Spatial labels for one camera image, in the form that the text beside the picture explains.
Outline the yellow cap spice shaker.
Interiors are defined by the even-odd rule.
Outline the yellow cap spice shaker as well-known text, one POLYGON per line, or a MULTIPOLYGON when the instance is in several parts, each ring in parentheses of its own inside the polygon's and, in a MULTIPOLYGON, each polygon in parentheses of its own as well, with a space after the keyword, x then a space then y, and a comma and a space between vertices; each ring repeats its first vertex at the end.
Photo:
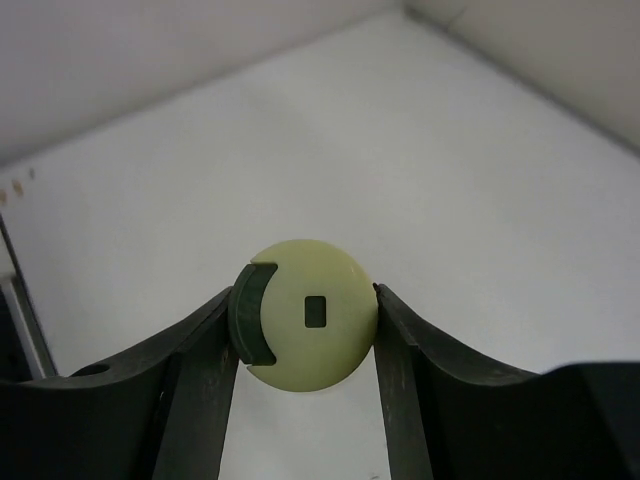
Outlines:
POLYGON ((318 240, 288 240, 242 269, 229 296, 232 344, 261 382, 315 392, 351 375, 376 334, 372 280, 345 251, 318 240))

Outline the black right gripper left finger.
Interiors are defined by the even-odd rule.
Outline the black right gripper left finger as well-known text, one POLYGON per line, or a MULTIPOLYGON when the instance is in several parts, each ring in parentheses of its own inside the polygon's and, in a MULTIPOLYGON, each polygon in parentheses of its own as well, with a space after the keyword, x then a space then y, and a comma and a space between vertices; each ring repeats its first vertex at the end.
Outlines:
POLYGON ((238 366, 229 294, 71 376, 2 382, 2 478, 218 478, 238 366))

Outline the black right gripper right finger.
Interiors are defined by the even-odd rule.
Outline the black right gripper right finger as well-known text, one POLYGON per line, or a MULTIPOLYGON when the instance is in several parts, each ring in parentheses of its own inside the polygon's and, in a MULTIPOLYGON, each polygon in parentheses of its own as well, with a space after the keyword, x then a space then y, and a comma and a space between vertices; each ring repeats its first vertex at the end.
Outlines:
POLYGON ((639 366, 537 374, 490 358, 375 288, 376 371, 394 479, 635 479, 639 366))

